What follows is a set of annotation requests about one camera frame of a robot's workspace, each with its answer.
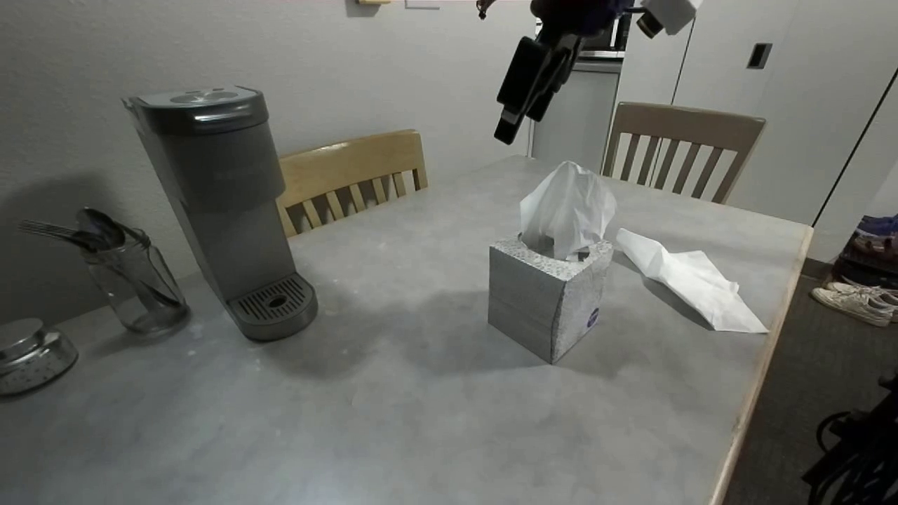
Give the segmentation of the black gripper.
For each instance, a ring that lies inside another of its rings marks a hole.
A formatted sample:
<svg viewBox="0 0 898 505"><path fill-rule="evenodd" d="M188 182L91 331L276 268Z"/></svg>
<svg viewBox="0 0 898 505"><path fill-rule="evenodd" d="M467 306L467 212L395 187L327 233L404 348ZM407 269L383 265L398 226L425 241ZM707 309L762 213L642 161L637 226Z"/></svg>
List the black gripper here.
<svg viewBox="0 0 898 505"><path fill-rule="evenodd" d="M502 108L494 137L513 143L524 119L539 125L569 79L583 38L541 28L537 38L522 38L508 74L501 86L498 105Z"/></svg>

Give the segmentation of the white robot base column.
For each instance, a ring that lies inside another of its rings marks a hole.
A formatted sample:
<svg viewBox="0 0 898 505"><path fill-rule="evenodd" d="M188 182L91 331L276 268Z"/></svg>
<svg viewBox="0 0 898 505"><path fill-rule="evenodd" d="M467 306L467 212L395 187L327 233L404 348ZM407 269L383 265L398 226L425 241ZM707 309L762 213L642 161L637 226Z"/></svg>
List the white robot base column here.
<svg viewBox="0 0 898 505"><path fill-rule="evenodd" d="M578 60L567 86L554 97L546 119L534 128L530 156L546 163L574 161L597 171L606 156L620 74L620 60Z"/></svg>

